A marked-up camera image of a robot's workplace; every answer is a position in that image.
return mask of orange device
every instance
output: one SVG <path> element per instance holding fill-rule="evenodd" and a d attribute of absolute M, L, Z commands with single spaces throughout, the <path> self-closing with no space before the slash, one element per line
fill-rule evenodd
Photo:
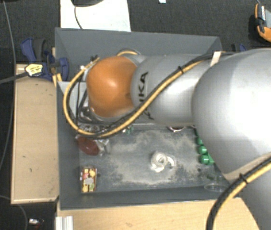
<path fill-rule="evenodd" d="M 255 7 L 255 18 L 259 35 L 271 43 L 271 11 L 258 3 Z"/>

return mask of yellow cable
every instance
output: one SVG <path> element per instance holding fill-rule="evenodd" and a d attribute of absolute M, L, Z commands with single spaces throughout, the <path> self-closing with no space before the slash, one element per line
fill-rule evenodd
<path fill-rule="evenodd" d="M 125 54 L 138 55 L 138 53 L 135 52 L 135 51 L 132 51 L 132 50 L 123 50 L 123 51 L 119 52 L 116 56 L 122 56 L 122 55 L 125 55 Z"/>
<path fill-rule="evenodd" d="M 64 97 L 63 97 L 63 111 L 64 111 L 64 114 L 65 114 L 65 117 L 68 121 L 68 123 L 71 125 L 71 127 L 75 130 L 79 130 L 79 127 L 72 121 L 72 119 L 70 118 L 69 116 L 69 113 L 68 113 L 68 109 L 67 109 L 67 95 L 70 91 L 70 88 L 72 87 L 72 85 L 77 81 L 77 79 L 86 71 L 88 70 L 90 67 L 92 67 L 100 58 L 97 58 L 96 60 L 94 60 L 93 62 L 87 64 L 81 71 L 79 71 L 75 76 L 74 78 L 70 81 L 70 83 L 68 84 L 66 90 L 65 90 L 65 94 L 64 94 Z M 91 132 L 86 132 L 84 130 L 82 130 L 82 134 L 85 134 L 85 135 L 94 135 L 94 133 L 91 133 Z"/>
<path fill-rule="evenodd" d="M 271 170 L 271 162 L 268 163 L 267 165 L 265 165 L 264 167 L 260 168 L 259 170 L 257 170 L 255 173 L 253 173 L 252 175 L 250 175 L 247 178 L 247 183 L 246 182 L 241 182 L 228 196 L 227 198 L 224 200 L 224 202 L 222 203 L 222 205 L 220 206 L 218 212 L 215 215 L 214 220 L 216 219 L 218 213 L 220 212 L 220 210 L 224 207 L 224 205 L 232 198 L 234 198 L 239 192 L 241 192 L 243 190 L 244 187 L 246 187 L 246 185 L 248 183 L 251 183 L 252 181 L 256 180 L 257 178 L 259 178 L 260 176 L 262 176 L 263 174 L 265 174 L 267 171 Z"/>
<path fill-rule="evenodd" d="M 68 121 L 68 123 L 71 125 L 71 127 L 73 129 L 75 129 L 78 133 L 83 134 L 83 135 L 95 135 L 96 133 L 92 133 L 92 132 L 87 132 L 85 130 L 80 129 L 70 118 L 69 113 L 68 113 L 68 109 L 67 109 L 67 95 L 70 91 L 71 86 L 77 81 L 77 79 L 87 70 L 89 69 L 92 65 L 94 65 L 96 63 L 95 60 L 94 62 L 88 64 L 87 66 L 85 66 L 69 83 L 69 85 L 67 86 L 66 90 L 65 90 L 65 94 L 64 94 L 64 98 L 63 98 L 63 111 L 64 114 L 66 116 L 66 119 Z M 197 61 L 187 67 L 185 67 L 184 69 L 182 69 L 181 71 L 177 72 L 175 75 L 173 75 L 172 77 L 170 77 L 169 79 L 167 79 L 156 91 L 155 93 L 153 93 L 150 98 L 143 104 L 143 106 L 135 113 L 133 114 L 128 120 L 126 120 L 123 124 L 121 124 L 120 126 L 116 127 L 115 129 L 106 132 L 104 134 L 99 135 L 99 138 L 104 138 L 110 135 L 113 135 L 121 130 L 123 130 L 124 128 L 126 128 L 128 125 L 130 125 L 135 119 L 137 119 L 146 109 L 147 107 L 151 104 L 151 102 L 161 93 L 161 91 L 163 91 L 169 84 L 171 84 L 174 80 L 176 80 L 178 77 L 180 77 L 182 74 L 186 73 L 187 71 L 191 70 L 193 67 L 195 67 L 196 65 L 200 64 L 201 62 L 203 62 L 203 60 L 201 61 Z"/>
<path fill-rule="evenodd" d="M 151 96 L 150 98 L 143 104 L 143 106 L 134 114 L 132 115 L 127 121 L 125 121 L 122 125 L 118 126 L 117 128 L 104 133 L 100 135 L 101 138 L 113 135 L 121 130 L 123 130 L 125 127 L 129 126 L 131 123 L 134 122 L 135 119 L 137 119 L 146 109 L 147 107 L 153 102 L 153 100 L 169 85 L 171 84 L 174 80 L 176 80 L 178 77 L 180 77 L 183 73 L 191 70 L 193 67 L 196 65 L 200 64 L 202 61 L 197 61 L 188 67 L 182 69 L 182 71 L 177 72 L 174 76 L 169 78 L 167 81 L 165 81 Z"/>

